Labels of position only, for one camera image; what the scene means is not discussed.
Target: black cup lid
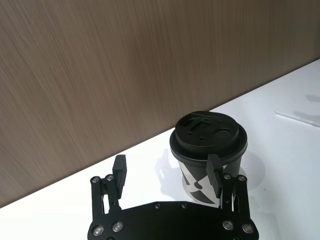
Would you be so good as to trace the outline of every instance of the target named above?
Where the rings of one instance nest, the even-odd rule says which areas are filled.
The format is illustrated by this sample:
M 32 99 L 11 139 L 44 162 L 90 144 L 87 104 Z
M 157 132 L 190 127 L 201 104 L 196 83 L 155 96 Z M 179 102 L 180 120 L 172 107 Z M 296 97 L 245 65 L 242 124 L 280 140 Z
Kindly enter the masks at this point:
M 224 157 L 241 145 L 247 146 L 244 129 L 232 117 L 218 112 L 195 111 L 185 115 L 172 134 L 175 136 L 171 149 L 199 160 L 208 154 Z

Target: brown wood panel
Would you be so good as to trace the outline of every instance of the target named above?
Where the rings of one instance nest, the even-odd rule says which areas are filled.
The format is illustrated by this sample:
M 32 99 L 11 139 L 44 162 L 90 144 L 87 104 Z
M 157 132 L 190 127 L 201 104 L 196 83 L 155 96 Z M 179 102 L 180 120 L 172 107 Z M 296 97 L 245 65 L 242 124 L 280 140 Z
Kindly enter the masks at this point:
M 320 57 L 319 0 L 1 0 L 0 206 Z

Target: white tabletop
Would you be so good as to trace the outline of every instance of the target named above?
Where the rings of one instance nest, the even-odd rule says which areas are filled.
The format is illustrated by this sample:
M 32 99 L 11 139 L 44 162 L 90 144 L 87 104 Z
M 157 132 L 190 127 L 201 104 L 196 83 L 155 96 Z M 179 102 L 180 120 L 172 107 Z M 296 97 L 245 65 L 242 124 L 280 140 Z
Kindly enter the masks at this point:
M 320 128 L 275 114 L 320 122 L 320 60 L 212 111 L 230 115 L 247 132 L 240 172 L 248 177 L 250 213 L 260 239 L 320 239 Z M 122 152 L 127 160 L 122 209 L 155 201 L 193 202 L 170 151 L 171 132 Z M 90 178 L 112 173 L 114 159 L 1 208 L 0 239 L 86 240 L 92 222 Z

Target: black and white cup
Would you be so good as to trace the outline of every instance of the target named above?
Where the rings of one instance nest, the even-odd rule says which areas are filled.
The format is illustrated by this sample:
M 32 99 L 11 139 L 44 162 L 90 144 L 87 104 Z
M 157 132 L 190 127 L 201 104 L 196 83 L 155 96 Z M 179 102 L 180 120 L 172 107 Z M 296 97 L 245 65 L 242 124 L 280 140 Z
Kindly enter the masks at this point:
M 218 207 L 219 200 L 206 171 L 208 156 L 217 156 L 223 173 L 236 177 L 247 149 L 247 134 L 228 115 L 196 111 L 177 122 L 170 147 L 179 162 L 186 193 L 200 204 Z

